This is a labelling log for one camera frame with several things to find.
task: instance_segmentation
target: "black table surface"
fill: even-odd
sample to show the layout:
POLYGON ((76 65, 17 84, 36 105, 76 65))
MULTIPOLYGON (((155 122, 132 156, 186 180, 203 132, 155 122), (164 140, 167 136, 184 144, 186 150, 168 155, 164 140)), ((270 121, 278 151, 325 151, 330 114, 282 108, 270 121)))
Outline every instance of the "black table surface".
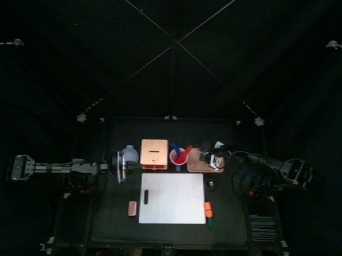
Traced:
MULTIPOLYGON (((107 158, 126 145, 134 145, 140 152, 142 139, 167 139, 178 142, 180 147, 199 146, 201 141, 221 141, 246 150, 265 150, 261 129, 250 122, 115 120, 107 131, 107 158)), ((231 186, 235 166, 237 160, 231 159, 222 173, 203 174, 205 180, 213 179, 217 184, 214 190, 205 189, 205 199, 211 202, 214 209, 213 229, 206 224, 139 224, 139 216, 128 217, 128 202, 138 201, 139 207, 142 173, 151 171, 131 170, 123 184, 118 183, 116 174, 107 175, 104 192, 95 204, 90 243, 136 247, 167 244, 184 249, 245 248, 247 231, 243 204, 231 186)), ((174 173, 175 168, 170 164, 166 171, 158 172, 174 173)))

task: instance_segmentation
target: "cardboard box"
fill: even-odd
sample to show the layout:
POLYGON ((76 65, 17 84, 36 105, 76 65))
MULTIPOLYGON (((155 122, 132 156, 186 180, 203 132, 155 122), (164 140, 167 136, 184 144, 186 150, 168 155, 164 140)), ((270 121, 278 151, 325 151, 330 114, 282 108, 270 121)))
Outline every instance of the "cardboard box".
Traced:
POLYGON ((143 169, 166 170, 168 163, 168 140, 143 139, 140 164, 143 169))

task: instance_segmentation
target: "light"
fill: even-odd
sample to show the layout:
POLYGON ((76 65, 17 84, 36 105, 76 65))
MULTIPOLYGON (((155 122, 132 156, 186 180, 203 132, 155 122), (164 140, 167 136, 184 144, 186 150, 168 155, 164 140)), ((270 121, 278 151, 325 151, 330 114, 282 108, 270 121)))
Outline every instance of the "light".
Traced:
POLYGON ((331 41, 327 43, 326 47, 327 47, 327 48, 335 48, 335 50, 337 50, 338 47, 342 48, 342 45, 338 44, 337 41, 331 40, 331 41))
POLYGON ((22 39, 15 39, 15 41, 9 42, 0 42, 0 45, 15 45, 15 46, 24 46, 24 42, 22 39))

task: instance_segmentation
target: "bottle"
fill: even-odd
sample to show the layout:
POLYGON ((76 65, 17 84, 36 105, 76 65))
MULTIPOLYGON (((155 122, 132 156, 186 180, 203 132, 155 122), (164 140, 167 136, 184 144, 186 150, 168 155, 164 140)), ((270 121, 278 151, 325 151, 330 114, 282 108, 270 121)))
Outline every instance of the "bottle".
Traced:
POLYGON ((124 161, 126 162, 135 162, 138 163, 139 161, 139 154, 138 151, 135 150, 132 145, 127 145, 126 148, 122 151, 122 154, 124 156, 124 161))

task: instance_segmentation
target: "small orange object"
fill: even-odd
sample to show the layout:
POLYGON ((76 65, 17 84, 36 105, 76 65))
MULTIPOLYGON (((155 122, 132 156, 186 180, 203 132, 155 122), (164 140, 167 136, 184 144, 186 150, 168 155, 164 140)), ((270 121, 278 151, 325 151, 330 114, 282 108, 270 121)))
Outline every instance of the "small orange object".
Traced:
POLYGON ((211 208, 211 203, 210 202, 205 202, 205 212, 206 212, 206 217, 207 218, 213 218, 214 212, 213 212, 213 208, 211 208))

